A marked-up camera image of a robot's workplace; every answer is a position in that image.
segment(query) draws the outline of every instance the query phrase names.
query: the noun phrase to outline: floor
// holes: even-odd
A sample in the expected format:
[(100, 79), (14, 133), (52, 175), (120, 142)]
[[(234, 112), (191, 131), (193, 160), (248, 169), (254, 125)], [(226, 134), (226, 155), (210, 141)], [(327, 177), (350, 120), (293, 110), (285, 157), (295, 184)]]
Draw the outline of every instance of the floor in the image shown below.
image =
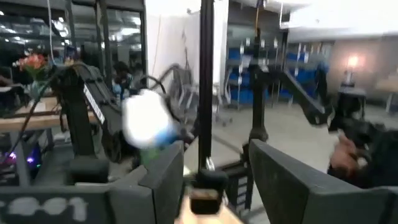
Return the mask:
[[(223, 128), (213, 125), (213, 135), (217, 135), (239, 147), (247, 141), (251, 129), (251, 110), (225, 111), (225, 117), (232, 117), (233, 122)], [(398, 128), (398, 118), (386, 114), (384, 109), (368, 106), (366, 119), (372, 122), (383, 122), (390, 128)], [(305, 119), (298, 105), (291, 108), (286, 103), (279, 103), (265, 111), (265, 127), (269, 133), (268, 144), (282, 152), (322, 171), (326, 172), (328, 159), (337, 141), (337, 134), (329, 134), (326, 127), (314, 128)], [(224, 164), (238, 159), (237, 152), (213, 141), (212, 158), (215, 164)], [(192, 146), (185, 153), (185, 163), (190, 169), (197, 166), (197, 146)], [(263, 209), (261, 198), (254, 189), (252, 211), (256, 214), (250, 223), (269, 223)]]

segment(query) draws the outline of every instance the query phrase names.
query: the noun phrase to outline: vase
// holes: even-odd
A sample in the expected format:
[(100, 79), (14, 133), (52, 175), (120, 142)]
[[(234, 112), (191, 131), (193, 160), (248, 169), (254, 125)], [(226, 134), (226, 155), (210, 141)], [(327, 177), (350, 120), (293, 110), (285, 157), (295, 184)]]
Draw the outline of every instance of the vase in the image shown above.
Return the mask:
[(43, 90), (45, 84), (46, 81), (34, 80), (33, 83), (29, 85), (29, 96), (32, 98), (32, 100), (36, 100), (39, 97), (40, 92)]

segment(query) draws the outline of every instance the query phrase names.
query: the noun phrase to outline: office room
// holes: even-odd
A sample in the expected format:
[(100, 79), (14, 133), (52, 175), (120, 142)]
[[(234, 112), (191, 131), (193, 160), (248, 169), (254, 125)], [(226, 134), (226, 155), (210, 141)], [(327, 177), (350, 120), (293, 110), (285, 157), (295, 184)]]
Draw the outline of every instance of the office room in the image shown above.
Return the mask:
[(0, 0), (0, 221), (397, 222), (393, 8)]

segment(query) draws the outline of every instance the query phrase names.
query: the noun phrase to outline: wooden table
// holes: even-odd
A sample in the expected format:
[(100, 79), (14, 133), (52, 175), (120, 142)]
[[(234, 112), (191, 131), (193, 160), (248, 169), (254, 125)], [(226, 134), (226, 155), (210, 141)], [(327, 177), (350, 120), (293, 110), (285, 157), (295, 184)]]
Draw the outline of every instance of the wooden table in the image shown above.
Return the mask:
[[(46, 111), (59, 111), (57, 108), (57, 99), (55, 97), (42, 98), (41, 101), (42, 110), (38, 112)], [(28, 113), (30, 111), (30, 106), (22, 107), (16, 114)], [(88, 117), (90, 122), (95, 123), (96, 118), (93, 113), (89, 112)], [(11, 145), (14, 146), (19, 139), (19, 131), (22, 129), (25, 122), (25, 118), (9, 118), (0, 119), (0, 133), (9, 133), (11, 138)], [(66, 116), (63, 117), (63, 123), (67, 126), (68, 122)], [(45, 115), (45, 116), (32, 116), (27, 124), (26, 131), (29, 130), (45, 130), (48, 143), (53, 144), (53, 136), (51, 128), (60, 126), (59, 115)], [(27, 155), (24, 152), (22, 142), (19, 141), (15, 150), (16, 163), (17, 163), (17, 173), (19, 178), (19, 185), (29, 186), (30, 185), (30, 174), (26, 163)]]
[[(57, 99), (55, 97), (43, 98), (42, 102), (45, 103), (45, 110), (43, 110), (42, 112), (57, 110)], [(29, 106), (22, 107), (16, 112), (16, 114), (28, 113), (29, 110), (30, 110)], [(93, 123), (96, 122), (96, 118), (92, 112), (88, 113), (88, 117), (90, 119), (90, 122)], [(66, 116), (64, 116), (63, 121), (66, 126), (68, 124)], [(25, 118), (0, 119), (0, 133), (20, 131), (24, 122)], [(46, 128), (57, 127), (59, 125), (60, 125), (59, 115), (32, 116), (29, 120), (26, 130), (46, 129)]]
[(396, 93), (398, 93), (398, 75), (391, 75), (385, 79), (382, 79), (376, 83), (375, 89), (389, 92), (389, 96), (386, 103), (386, 112), (390, 112), (391, 103)]
[[(184, 167), (184, 175), (188, 175), (190, 170)], [(180, 217), (175, 224), (243, 224), (241, 220), (226, 206), (222, 205), (220, 212), (216, 215), (195, 215), (192, 213), (189, 198), (185, 196)]]

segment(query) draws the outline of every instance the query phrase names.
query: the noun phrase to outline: purple light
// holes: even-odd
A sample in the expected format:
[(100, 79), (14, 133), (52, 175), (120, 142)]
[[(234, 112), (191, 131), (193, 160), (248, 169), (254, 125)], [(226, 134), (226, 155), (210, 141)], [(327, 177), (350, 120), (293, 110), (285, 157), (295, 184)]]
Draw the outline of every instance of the purple light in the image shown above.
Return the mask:
[(17, 155), (15, 155), (15, 153), (14, 152), (12, 152), (11, 154), (10, 154), (10, 156), (9, 156), (10, 158), (12, 158), (12, 159), (16, 159), (17, 158)]
[[(16, 158), (17, 158), (17, 155), (15, 154), (15, 152), (12, 152), (12, 153), (9, 155), (9, 157), (10, 157), (11, 159), (16, 159)], [(32, 157), (28, 157), (28, 158), (26, 159), (26, 161), (27, 161), (28, 163), (33, 163), (35, 160), (34, 160)]]

